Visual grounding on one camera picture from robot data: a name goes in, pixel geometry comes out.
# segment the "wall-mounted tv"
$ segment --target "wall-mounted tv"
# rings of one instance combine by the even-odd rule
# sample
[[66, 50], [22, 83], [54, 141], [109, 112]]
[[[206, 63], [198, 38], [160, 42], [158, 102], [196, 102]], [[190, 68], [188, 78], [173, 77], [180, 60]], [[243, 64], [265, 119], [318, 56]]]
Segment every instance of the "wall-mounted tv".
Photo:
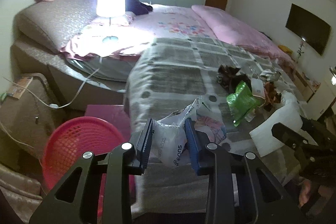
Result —
[[331, 32], [331, 26], [328, 23], [292, 4], [286, 28], [301, 37], [320, 55], [323, 54]]

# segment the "green plastic package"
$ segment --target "green plastic package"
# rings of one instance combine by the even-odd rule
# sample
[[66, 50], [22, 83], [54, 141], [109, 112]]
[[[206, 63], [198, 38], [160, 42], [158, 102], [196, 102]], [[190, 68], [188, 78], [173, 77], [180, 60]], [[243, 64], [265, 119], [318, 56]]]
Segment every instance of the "green plastic package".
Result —
[[237, 127], [241, 120], [253, 109], [261, 105], [261, 102], [254, 98], [248, 85], [241, 81], [236, 87], [236, 92], [226, 97], [229, 109], [234, 117], [234, 125]]

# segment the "yellow object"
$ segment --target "yellow object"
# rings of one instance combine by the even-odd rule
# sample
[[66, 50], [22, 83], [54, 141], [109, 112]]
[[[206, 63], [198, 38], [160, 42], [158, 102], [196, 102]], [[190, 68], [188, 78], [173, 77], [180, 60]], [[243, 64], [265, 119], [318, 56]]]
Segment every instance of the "yellow object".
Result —
[[288, 55], [292, 55], [292, 53], [293, 53], [293, 51], [290, 48], [288, 48], [284, 45], [278, 45], [278, 48], [281, 49], [283, 52], [285, 52]]

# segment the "book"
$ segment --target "book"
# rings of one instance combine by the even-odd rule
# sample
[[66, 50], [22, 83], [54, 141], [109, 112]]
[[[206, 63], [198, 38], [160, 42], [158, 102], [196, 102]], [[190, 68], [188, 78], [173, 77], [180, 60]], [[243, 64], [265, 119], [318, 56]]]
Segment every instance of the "book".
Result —
[[[33, 76], [24, 76], [24, 77], [21, 77], [18, 81], [16, 81], [16, 83], [24, 88], [28, 88], [32, 80], [33, 80]], [[13, 84], [9, 88], [7, 95], [14, 97], [16, 99], [20, 99], [23, 93], [26, 91], [24, 88], [20, 86]]]

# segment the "laundry basket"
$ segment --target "laundry basket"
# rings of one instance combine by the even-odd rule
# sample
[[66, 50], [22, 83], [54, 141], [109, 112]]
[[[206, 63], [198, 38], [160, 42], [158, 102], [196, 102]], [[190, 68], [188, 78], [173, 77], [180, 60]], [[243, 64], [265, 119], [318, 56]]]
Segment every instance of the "laundry basket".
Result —
[[[44, 150], [42, 169], [47, 187], [52, 189], [84, 152], [108, 153], [123, 142], [124, 137], [112, 124], [96, 117], [79, 117], [63, 123]], [[102, 213], [105, 177], [100, 187], [98, 216]], [[134, 177], [130, 176], [131, 190], [133, 187]]]

